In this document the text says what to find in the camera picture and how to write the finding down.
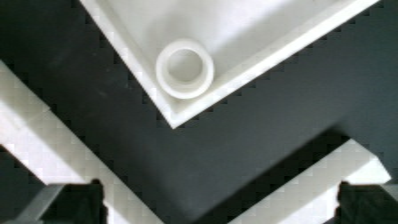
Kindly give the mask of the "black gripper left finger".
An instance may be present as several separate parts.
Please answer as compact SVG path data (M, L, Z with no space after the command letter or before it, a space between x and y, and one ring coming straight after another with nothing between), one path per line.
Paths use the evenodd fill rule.
M13 224L107 224L105 189L86 184L50 184L38 193Z

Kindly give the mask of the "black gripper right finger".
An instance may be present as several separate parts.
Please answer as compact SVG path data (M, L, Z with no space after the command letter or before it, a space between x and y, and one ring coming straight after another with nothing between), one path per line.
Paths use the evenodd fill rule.
M336 224L398 224L398 184L340 184Z

